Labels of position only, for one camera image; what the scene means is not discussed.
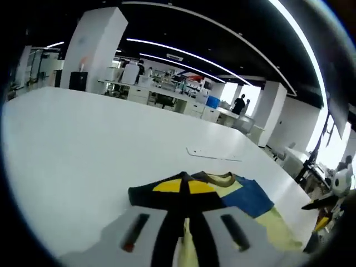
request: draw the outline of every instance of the white table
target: white table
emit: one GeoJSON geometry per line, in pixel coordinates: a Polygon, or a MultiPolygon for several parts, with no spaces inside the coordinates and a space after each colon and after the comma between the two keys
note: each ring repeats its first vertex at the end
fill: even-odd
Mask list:
{"type": "Polygon", "coordinates": [[[301,165],[303,165],[303,163],[305,163],[305,161],[309,158],[309,156],[307,156],[305,153],[290,149],[289,147],[285,147],[285,152],[288,156],[291,156],[297,160],[301,165]]]}
{"type": "Polygon", "coordinates": [[[306,193],[243,134],[216,123],[112,97],[45,87],[7,102],[4,158],[19,209],[56,257],[85,250],[129,207],[129,186],[187,171],[255,179],[308,242],[318,212],[306,193]],[[186,147],[242,162],[192,157],[186,147]]]}
{"type": "MultiPolygon", "coordinates": [[[[141,87],[138,85],[128,85],[126,83],[122,83],[122,82],[115,82],[115,81],[107,81],[107,80],[98,80],[98,82],[104,82],[104,83],[112,83],[113,85],[124,85],[124,86],[129,86],[130,88],[136,88],[136,89],[140,89],[140,90],[149,90],[152,93],[159,93],[161,95],[165,95],[165,96],[169,96],[181,101],[185,101],[185,102],[189,102],[189,103],[196,103],[199,105],[202,105],[201,103],[197,102],[194,98],[191,98],[187,95],[182,95],[181,93],[176,93],[176,92],[172,92],[166,89],[162,89],[162,88],[158,88],[155,86],[150,86],[150,87],[141,87]]],[[[230,121],[232,121],[231,123],[227,123],[227,126],[230,126],[233,124],[233,122],[235,121],[236,118],[239,117],[239,115],[232,113],[229,110],[226,110],[224,108],[218,107],[216,109],[217,111],[219,111],[221,114],[229,117],[230,121]]]]}
{"type": "Polygon", "coordinates": [[[284,148],[286,158],[282,163],[282,168],[293,178],[296,178],[298,173],[302,170],[303,164],[308,159],[308,156],[300,151],[284,148]]]}
{"type": "Polygon", "coordinates": [[[162,89],[162,88],[158,88],[155,86],[150,86],[150,87],[142,87],[142,86],[138,86],[138,85],[128,85],[126,83],[122,83],[122,82],[115,82],[115,81],[107,81],[107,80],[99,80],[99,82],[104,82],[104,83],[112,83],[113,85],[124,85],[124,86],[129,86],[130,88],[138,88],[141,90],[149,90],[152,93],[159,93],[161,95],[165,95],[165,96],[169,96],[175,99],[179,99],[185,102],[191,102],[191,103],[198,103],[195,101],[194,98],[191,98],[187,95],[182,95],[181,93],[176,93],[176,92],[172,92],[166,89],[162,89]]]}

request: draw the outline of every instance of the white wall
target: white wall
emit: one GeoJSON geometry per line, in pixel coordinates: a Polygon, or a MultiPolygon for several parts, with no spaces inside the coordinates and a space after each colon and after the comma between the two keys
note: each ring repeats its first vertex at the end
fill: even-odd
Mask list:
{"type": "Polygon", "coordinates": [[[313,134],[320,109],[287,97],[268,145],[284,147],[295,142],[295,149],[305,152],[313,134]]]}
{"type": "Polygon", "coordinates": [[[345,158],[348,155],[354,157],[355,152],[356,152],[356,132],[354,130],[351,130],[350,138],[346,145],[345,153],[342,160],[345,162],[345,158]]]}
{"type": "Polygon", "coordinates": [[[102,93],[102,78],[107,67],[112,65],[115,50],[127,26],[127,20],[117,7],[87,11],[80,19],[72,36],[62,71],[61,87],[68,88],[71,72],[88,72],[86,91],[102,93]]]}
{"type": "Polygon", "coordinates": [[[252,118],[254,118],[255,115],[256,115],[258,106],[260,105],[260,101],[261,101],[261,99],[263,98],[263,92],[264,92],[264,90],[261,90],[261,91],[260,91],[260,94],[258,95],[258,99],[257,99],[257,102],[256,102],[256,107],[255,107],[255,109],[254,109],[254,112],[252,112],[252,115],[251,115],[252,118]]]}
{"type": "Polygon", "coordinates": [[[58,53],[48,53],[48,57],[42,59],[39,71],[45,72],[46,76],[49,76],[55,70],[61,70],[63,63],[63,60],[58,60],[58,53]]]}
{"type": "Polygon", "coordinates": [[[271,112],[269,114],[266,125],[264,127],[265,130],[261,134],[261,137],[260,137],[260,140],[258,143],[259,146],[265,146],[268,143],[269,139],[271,138],[274,127],[276,126],[278,118],[282,112],[282,108],[283,108],[286,96],[287,96],[287,90],[280,83],[278,86],[278,91],[277,91],[276,97],[274,99],[274,103],[273,103],[271,112]]]}
{"type": "Polygon", "coordinates": [[[42,55],[42,50],[35,50],[33,56],[34,60],[32,62],[32,67],[31,67],[31,77],[32,79],[36,79],[38,75],[38,68],[39,64],[41,63],[41,55],[42,55]]]}
{"type": "Polygon", "coordinates": [[[225,87],[225,83],[218,83],[216,82],[215,84],[213,84],[212,86],[212,89],[210,91],[210,96],[214,96],[216,98],[219,98],[221,97],[221,94],[224,90],[224,87],[225,87]]]}
{"type": "Polygon", "coordinates": [[[25,46],[22,51],[20,61],[18,62],[15,80],[16,83],[19,84],[20,86],[24,86],[24,83],[27,82],[25,81],[25,79],[26,79],[27,61],[28,61],[30,51],[31,51],[31,46],[25,46]]]}

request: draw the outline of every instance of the black cloth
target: black cloth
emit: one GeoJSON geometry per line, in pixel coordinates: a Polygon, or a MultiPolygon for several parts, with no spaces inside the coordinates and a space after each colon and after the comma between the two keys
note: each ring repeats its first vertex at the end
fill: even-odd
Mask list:
{"type": "Polygon", "coordinates": [[[233,113],[240,114],[241,110],[245,107],[245,101],[242,98],[237,98],[235,100],[235,107],[233,109],[233,113]]]}
{"type": "Polygon", "coordinates": [[[336,168],[336,172],[347,169],[349,165],[346,162],[340,162],[338,167],[336,168]]]}
{"type": "Polygon", "coordinates": [[[139,73],[137,74],[137,77],[136,77],[136,83],[139,82],[140,75],[145,74],[145,67],[142,64],[138,64],[138,67],[139,67],[139,73]]]}
{"type": "Polygon", "coordinates": [[[199,266],[219,266],[214,238],[202,212],[226,206],[215,191],[191,194],[189,188],[190,181],[206,180],[206,176],[203,172],[192,176],[181,172],[158,182],[128,189],[131,205],[167,210],[155,242],[150,266],[172,266],[178,238],[184,237],[184,221],[187,217],[190,218],[189,230],[199,266]],[[176,179],[181,179],[179,192],[154,191],[159,184],[176,179]]]}

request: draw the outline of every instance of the blue box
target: blue box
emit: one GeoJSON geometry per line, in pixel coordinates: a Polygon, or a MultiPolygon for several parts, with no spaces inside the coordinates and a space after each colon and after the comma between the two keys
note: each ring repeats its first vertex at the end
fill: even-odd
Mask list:
{"type": "Polygon", "coordinates": [[[209,96],[207,98],[206,105],[208,107],[217,108],[219,106],[219,103],[220,103],[220,99],[218,99],[218,98],[216,98],[214,96],[209,96]]]}

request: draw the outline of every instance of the white pillar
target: white pillar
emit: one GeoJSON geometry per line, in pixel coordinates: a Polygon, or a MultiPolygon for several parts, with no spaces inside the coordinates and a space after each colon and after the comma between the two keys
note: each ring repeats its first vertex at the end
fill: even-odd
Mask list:
{"type": "Polygon", "coordinates": [[[221,94],[224,90],[225,87],[225,83],[222,82],[215,82],[215,84],[212,86],[211,92],[210,92],[210,96],[214,96],[216,98],[221,97],[221,94]]]}
{"type": "Polygon", "coordinates": [[[18,66],[16,69],[15,81],[18,85],[24,86],[26,82],[26,69],[27,69],[27,61],[29,58],[29,53],[31,51],[31,46],[25,46],[20,61],[18,62],[18,66]]]}
{"type": "Polygon", "coordinates": [[[287,90],[281,83],[266,82],[264,92],[254,116],[255,124],[264,128],[264,132],[260,137],[259,146],[266,146],[270,139],[282,111],[286,95],[287,90]]]}
{"type": "Polygon", "coordinates": [[[234,98],[233,98],[233,102],[232,102],[232,106],[234,106],[234,101],[236,98],[238,98],[240,96],[240,92],[243,88],[243,85],[238,85],[238,87],[236,88],[235,94],[234,94],[234,98]]]}
{"type": "Polygon", "coordinates": [[[70,75],[88,72],[86,91],[103,93],[98,79],[106,67],[111,67],[115,51],[127,26],[127,20],[117,7],[90,10],[84,13],[69,44],[63,66],[61,87],[69,88],[70,75]]]}

